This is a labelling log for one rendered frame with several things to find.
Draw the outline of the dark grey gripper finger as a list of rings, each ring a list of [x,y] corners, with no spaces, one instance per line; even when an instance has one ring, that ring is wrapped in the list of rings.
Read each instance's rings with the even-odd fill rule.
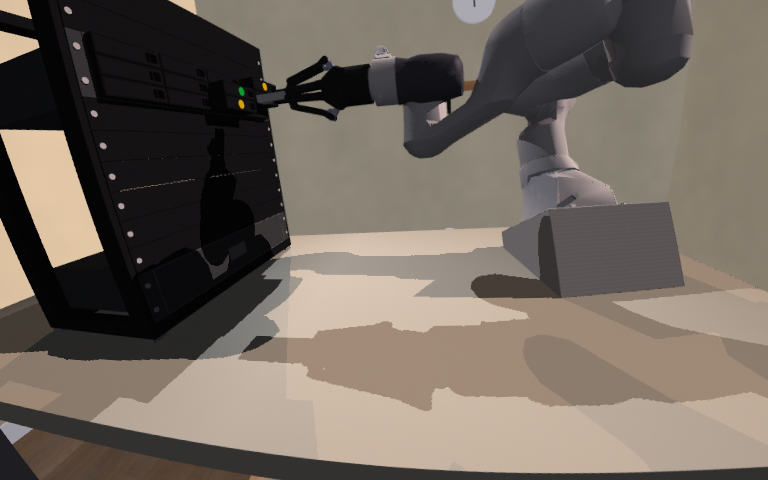
[[[287,86],[284,89],[274,90],[272,93],[256,95],[257,99],[279,96],[279,95],[294,95],[300,93],[307,93],[312,91],[321,90],[322,86],[335,84],[336,80],[333,77],[326,79],[316,80],[314,82],[298,85],[315,75],[330,70],[334,65],[330,59],[326,56],[322,56],[321,59],[314,65],[298,72],[297,74],[289,77],[286,82]],[[296,86],[295,86],[296,85]]]
[[[329,120],[336,121],[337,115],[340,111],[336,108],[328,109],[326,111],[319,108],[313,108],[313,107],[297,104],[297,102],[324,101],[323,98],[334,98],[336,96],[337,96],[336,91],[323,91],[323,92],[316,92],[316,93],[305,93],[305,94],[294,94],[294,95],[286,94],[286,95],[279,95],[279,96],[257,99],[257,103],[260,103],[260,104],[271,104],[273,102],[276,104],[289,103],[290,108],[292,110],[321,115],[328,118]]]

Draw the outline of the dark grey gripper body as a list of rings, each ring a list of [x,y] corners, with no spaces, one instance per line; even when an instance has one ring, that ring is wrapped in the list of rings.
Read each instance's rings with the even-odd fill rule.
[[[343,110],[350,106],[374,104],[371,98],[368,82],[368,68],[370,64],[355,65],[348,67],[333,66],[323,77],[335,78],[336,82],[332,85],[322,86],[323,91],[336,91],[334,98],[323,98],[329,105],[338,110]],[[344,77],[344,89],[342,79]]]

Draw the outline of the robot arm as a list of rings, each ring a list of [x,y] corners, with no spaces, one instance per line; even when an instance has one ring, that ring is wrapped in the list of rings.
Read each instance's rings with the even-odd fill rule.
[[[692,45],[690,0],[525,0],[494,26],[471,96],[448,116],[445,101],[464,93],[458,55],[399,58],[377,46],[369,90],[377,106],[403,104],[403,146],[417,158],[502,113],[525,117],[516,141],[525,221],[549,208],[617,204],[569,157],[566,115],[576,97],[611,81],[643,88],[669,79]]]

